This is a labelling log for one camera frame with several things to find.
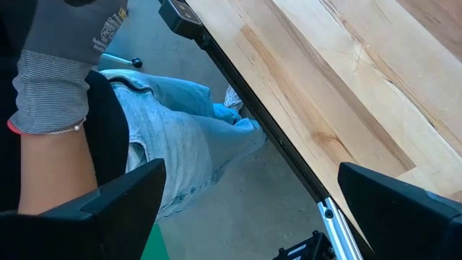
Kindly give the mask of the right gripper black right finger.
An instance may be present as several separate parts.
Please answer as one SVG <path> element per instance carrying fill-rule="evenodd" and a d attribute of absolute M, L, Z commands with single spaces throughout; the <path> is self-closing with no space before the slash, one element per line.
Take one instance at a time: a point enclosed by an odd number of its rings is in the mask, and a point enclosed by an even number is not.
<path fill-rule="evenodd" d="M 350 162 L 338 182 L 377 260 L 462 260 L 462 203 Z"/>

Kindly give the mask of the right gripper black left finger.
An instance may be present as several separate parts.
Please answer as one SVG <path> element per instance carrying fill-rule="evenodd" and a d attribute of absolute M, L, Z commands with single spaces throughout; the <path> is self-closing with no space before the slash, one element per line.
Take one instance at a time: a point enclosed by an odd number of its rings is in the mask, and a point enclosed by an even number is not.
<path fill-rule="evenodd" d="M 162 159 L 39 215 L 0 214 L 0 260 L 138 260 L 165 187 Z"/>

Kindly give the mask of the person's forearm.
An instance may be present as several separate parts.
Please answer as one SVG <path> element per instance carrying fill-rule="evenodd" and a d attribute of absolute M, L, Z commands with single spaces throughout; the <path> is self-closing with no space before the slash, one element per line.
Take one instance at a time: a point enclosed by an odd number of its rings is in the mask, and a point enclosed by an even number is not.
<path fill-rule="evenodd" d="M 39 215 L 96 188 L 84 127 L 61 134 L 21 136 L 20 214 Z"/>

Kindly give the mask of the person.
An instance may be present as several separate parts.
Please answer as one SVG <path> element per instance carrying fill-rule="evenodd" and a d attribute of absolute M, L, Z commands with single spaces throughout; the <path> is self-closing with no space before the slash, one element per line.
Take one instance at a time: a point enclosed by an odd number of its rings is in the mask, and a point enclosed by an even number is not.
<path fill-rule="evenodd" d="M 18 51 L 0 19 L 0 212 L 19 213 L 21 136 L 8 126 L 17 111 Z M 223 103 L 194 82 L 127 69 L 97 71 L 85 81 L 89 112 L 84 127 L 97 186 L 154 159 L 165 161 L 159 218 L 184 210 L 233 164 L 262 147 L 266 134 L 243 118 L 242 100 L 228 88 Z"/>

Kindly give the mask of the chair lever black knob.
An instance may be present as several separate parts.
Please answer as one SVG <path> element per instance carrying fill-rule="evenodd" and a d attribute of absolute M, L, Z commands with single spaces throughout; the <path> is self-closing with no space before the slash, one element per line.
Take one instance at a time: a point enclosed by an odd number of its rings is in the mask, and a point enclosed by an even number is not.
<path fill-rule="evenodd" d="M 143 62 L 140 58 L 133 58 L 131 60 L 127 60 L 127 59 L 124 59 L 118 56 L 111 55 L 109 53 L 104 53 L 100 57 L 100 60 L 101 61 L 112 61 L 112 62 L 116 62 L 119 64 L 125 64 L 125 65 L 131 65 L 136 69 L 140 69 L 143 67 Z"/>

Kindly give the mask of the person's hand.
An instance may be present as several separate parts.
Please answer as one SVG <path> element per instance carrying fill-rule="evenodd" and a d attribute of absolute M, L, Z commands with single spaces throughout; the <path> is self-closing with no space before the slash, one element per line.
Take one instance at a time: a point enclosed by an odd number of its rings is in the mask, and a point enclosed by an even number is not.
<path fill-rule="evenodd" d="M 78 129 L 89 112 L 85 79 L 127 16 L 128 0 L 0 0 L 0 19 L 19 53 L 18 134 Z"/>

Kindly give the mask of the white metal bracket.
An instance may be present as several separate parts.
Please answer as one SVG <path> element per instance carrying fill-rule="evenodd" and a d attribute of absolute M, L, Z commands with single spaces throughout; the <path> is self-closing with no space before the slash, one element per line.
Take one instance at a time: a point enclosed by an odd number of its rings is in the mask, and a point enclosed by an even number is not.
<path fill-rule="evenodd" d="M 337 260 L 364 260 L 345 216 L 331 197 L 317 203 Z"/>

